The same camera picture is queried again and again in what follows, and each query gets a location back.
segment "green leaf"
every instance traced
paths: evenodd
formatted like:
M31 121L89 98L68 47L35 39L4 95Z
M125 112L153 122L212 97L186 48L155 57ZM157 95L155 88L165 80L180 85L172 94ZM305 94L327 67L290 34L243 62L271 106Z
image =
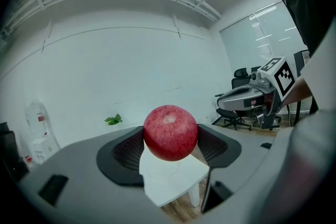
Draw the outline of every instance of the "green leaf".
M105 122L107 122L107 124L110 125L116 125L119 122L122 122L121 116L119 114L117 114L115 117L111 117L111 118L107 118L105 120Z

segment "white platform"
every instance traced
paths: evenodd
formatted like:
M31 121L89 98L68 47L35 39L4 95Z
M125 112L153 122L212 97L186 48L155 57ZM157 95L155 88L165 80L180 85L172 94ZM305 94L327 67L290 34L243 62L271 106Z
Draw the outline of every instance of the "white platform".
M140 159L140 174L144 190L150 200L162 207L189 192L191 203L200 203L199 185L208 174L209 167L192 155L178 162L166 162L156 158L147 148Z

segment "apple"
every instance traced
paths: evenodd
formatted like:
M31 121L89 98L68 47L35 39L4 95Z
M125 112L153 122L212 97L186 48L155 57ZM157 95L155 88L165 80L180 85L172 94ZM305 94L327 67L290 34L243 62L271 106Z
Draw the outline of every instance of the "apple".
M156 157L179 161L195 148L198 127L194 117L175 105L154 109L144 122L144 140Z

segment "window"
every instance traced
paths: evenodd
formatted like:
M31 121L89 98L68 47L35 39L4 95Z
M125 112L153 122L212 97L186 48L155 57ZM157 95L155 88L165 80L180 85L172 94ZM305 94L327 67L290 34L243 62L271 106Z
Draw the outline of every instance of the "window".
M307 50L284 3L260 10L221 32L232 72L262 66L273 57L286 57L297 78L294 54ZM296 104L290 106L295 113ZM311 98L302 101L301 111L309 111Z

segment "office chair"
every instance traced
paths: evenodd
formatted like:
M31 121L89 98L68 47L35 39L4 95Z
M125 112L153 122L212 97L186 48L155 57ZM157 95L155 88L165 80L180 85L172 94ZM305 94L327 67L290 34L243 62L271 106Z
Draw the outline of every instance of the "office chair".
M246 68L236 70L234 76L235 78L231 81L232 89L247 85L250 82L250 77L246 71ZM249 130L252 131L252 126L246 124L245 121L242 119L242 116L244 116L244 111L238 111L238 113L223 109L217 109L216 111L221 117L213 124L216 124L221 118L224 118L224 122L229 122L228 124L223 126L224 128L233 125L235 130L237 130L237 125L240 125L249 127Z

